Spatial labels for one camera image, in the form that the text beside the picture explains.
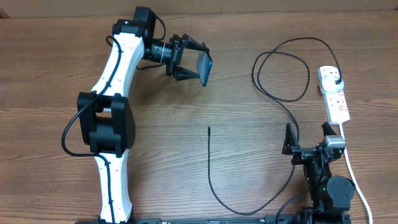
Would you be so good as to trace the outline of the white power strip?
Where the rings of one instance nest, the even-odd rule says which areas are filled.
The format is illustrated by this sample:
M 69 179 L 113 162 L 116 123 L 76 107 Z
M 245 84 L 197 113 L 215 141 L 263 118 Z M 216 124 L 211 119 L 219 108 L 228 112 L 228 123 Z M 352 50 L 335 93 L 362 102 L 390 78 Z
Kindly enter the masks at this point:
M 322 66 L 318 69 L 319 86 L 321 77 L 335 77 L 336 80 L 339 80 L 340 73 L 336 67 Z M 343 90 L 327 94 L 322 93 L 322 96 L 329 124 L 339 125 L 350 120 L 348 105 Z

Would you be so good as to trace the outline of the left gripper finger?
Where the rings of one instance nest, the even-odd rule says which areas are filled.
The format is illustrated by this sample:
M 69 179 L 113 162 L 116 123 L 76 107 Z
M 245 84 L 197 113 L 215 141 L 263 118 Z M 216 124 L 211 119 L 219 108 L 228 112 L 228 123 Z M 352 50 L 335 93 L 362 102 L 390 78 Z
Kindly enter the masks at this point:
M 183 67 L 176 66 L 174 68 L 173 77 L 175 78 L 176 81 L 182 81 L 187 79 L 199 78 L 200 76 L 196 72 L 193 72 Z
M 190 49 L 190 50 L 198 50 L 198 51 L 203 51 L 203 52 L 209 52 L 209 48 L 204 44 L 200 44 L 197 41 L 195 41 L 192 37 L 190 37 L 188 34 L 183 35 L 183 40 L 185 41 L 185 48 Z

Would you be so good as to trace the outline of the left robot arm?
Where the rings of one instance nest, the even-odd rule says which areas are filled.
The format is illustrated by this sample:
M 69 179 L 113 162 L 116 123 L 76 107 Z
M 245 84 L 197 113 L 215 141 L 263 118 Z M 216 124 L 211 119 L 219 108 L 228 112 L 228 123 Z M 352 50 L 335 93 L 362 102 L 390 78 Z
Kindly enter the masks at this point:
M 210 50 L 187 34 L 169 41 L 155 38 L 160 19 L 148 7 L 137 7 L 133 19 L 113 24 L 111 53 L 101 78 L 89 93 L 77 99 L 83 142 L 94 155 L 100 177 L 102 209 L 97 223 L 131 223 L 127 160 L 136 137 L 128 102 L 134 72 L 140 60 L 165 66 L 177 81 L 198 78 L 206 86 L 213 61 Z

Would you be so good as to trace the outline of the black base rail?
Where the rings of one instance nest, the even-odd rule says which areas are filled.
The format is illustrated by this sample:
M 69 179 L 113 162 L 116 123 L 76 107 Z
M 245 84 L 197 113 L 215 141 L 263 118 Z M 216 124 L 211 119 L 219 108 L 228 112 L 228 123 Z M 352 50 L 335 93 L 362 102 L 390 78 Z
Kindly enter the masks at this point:
M 294 224 L 294 223 L 316 223 L 316 224 L 351 224 L 349 215 L 340 218 L 332 218 L 320 215 L 314 215 L 310 221 L 303 218 L 299 219 L 298 215 L 280 215 L 276 219 L 276 215 L 266 215 L 264 218 L 211 218 L 211 219 L 176 219 L 161 220 L 160 218 L 144 218 L 130 220 L 127 223 L 132 224 Z

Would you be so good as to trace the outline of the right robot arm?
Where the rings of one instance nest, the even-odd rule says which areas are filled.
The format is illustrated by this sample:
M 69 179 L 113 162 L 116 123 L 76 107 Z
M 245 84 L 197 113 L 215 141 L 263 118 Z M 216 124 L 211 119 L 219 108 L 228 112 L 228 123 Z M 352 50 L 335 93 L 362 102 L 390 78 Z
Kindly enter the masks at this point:
M 333 175 L 329 163 L 341 158 L 346 143 L 328 123 L 322 125 L 323 140 L 313 148 L 300 147 L 292 125 L 286 125 L 284 155 L 292 156 L 292 165 L 302 165 L 308 190 L 286 202 L 277 212 L 275 222 L 279 223 L 350 223 L 351 200 L 356 185 L 351 179 Z M 298 198 L 309 194 L 312 205 L 303 207 L 295 215 L 281 218 L 283 209 Z

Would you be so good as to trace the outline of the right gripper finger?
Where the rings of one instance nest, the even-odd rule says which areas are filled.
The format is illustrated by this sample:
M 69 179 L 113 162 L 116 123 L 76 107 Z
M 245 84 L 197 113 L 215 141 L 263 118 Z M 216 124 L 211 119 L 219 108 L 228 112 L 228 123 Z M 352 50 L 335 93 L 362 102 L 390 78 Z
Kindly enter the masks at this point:
M 285 140 L 282 147 L 282 154 L 293 155 L 300 149 L 299 140 L 297 139 L 293 127 L 290 123 L 286 125 Z
M 323 135 L 324 136 L 331 136 L 331 135 L 336 135 L 335 131 L 333 128 L 329 125 L 328 122 L 325 122 L 322 124 L 322 130 L 323 130 Z

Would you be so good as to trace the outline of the smartphone with blue screen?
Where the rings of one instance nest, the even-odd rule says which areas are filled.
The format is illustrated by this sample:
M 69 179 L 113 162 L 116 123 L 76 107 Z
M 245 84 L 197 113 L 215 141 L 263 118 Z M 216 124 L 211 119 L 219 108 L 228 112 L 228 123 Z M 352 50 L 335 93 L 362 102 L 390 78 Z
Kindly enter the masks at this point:
M 200 77 L 201 85 L 206 86 L 208 82 L 208 77 L 211 72 L 211 68 L 213 65 L 213 60 L 210 56 L 209 52 L 200 51 L 198 54 L 197 60 L 197 70 Z

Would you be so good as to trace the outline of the white charger plug adapter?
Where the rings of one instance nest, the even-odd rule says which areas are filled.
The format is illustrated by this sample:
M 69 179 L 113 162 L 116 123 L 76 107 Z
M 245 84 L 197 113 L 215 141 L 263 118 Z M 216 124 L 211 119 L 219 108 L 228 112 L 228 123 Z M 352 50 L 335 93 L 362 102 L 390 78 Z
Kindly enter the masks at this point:
M 343 90 L 345 84 L 344 81 L 340 81 L 339 84 L 337 84 L 335 77 L 321 77 L 320 79 L 320 91 L 323 94 L 327 93 L 332 93 L 332 92 L 337 92 Z

